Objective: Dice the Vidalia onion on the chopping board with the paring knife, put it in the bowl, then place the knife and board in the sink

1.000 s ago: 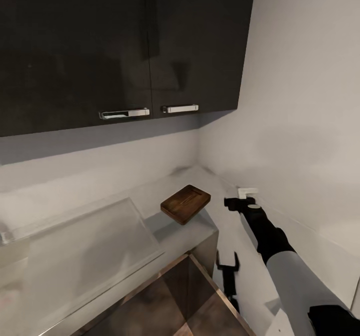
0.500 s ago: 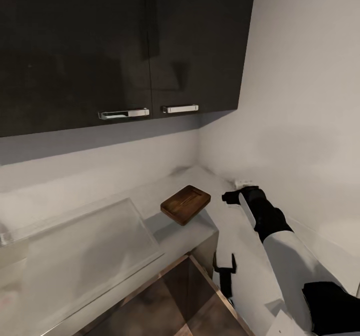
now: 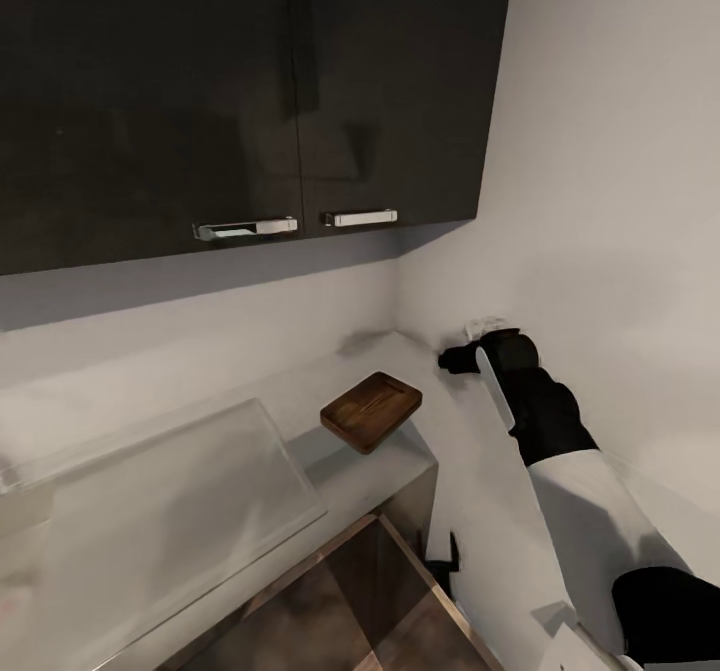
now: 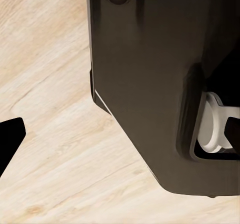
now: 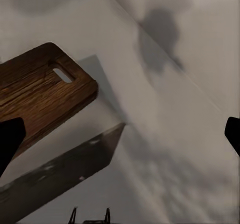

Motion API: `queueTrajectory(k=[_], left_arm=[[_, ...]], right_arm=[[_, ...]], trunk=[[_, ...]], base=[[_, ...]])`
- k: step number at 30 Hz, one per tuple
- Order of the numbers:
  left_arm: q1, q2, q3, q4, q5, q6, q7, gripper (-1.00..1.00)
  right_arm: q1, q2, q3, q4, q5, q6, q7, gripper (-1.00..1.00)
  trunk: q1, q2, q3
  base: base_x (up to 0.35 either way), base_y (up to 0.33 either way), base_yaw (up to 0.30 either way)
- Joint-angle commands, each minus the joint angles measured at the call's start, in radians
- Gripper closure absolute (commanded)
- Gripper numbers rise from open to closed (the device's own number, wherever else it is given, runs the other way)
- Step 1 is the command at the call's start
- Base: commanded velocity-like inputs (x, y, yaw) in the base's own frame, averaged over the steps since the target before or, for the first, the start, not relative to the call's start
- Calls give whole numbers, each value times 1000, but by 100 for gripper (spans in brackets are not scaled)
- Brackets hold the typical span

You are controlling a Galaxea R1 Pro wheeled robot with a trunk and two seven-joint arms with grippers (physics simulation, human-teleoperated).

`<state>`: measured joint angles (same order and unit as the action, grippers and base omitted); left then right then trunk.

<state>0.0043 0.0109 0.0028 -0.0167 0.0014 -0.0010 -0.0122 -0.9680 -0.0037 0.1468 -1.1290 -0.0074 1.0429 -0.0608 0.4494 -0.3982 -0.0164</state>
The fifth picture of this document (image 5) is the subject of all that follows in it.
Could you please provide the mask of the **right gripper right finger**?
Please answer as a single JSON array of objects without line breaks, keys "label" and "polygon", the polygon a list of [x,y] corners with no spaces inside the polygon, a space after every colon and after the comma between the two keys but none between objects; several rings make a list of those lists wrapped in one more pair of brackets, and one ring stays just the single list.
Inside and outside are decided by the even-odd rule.
[{"label": "right gripper right finger", "polygon": [[224,134],[240,156],[240,119],[229,117]]}]

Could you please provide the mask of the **cutting board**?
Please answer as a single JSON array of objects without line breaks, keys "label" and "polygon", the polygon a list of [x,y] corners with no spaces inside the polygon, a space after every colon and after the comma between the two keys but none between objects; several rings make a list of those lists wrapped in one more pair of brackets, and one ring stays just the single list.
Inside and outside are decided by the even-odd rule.
[{"label": "cutting board", "polygon": [[[66,82],[49,66],[72,75]],[[97,95],[98,83],[63,52],[47,42],[0,64],[0,123],[21,117],[26,136],[20,149]]]}]

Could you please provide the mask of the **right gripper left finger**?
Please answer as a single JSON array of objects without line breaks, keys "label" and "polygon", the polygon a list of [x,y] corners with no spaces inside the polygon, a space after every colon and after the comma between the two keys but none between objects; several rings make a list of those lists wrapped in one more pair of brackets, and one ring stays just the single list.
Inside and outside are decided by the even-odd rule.
[{"label": "right gripper left finger", "polygon": [[21,117],[0,122],[0,177],[26,136]]}]

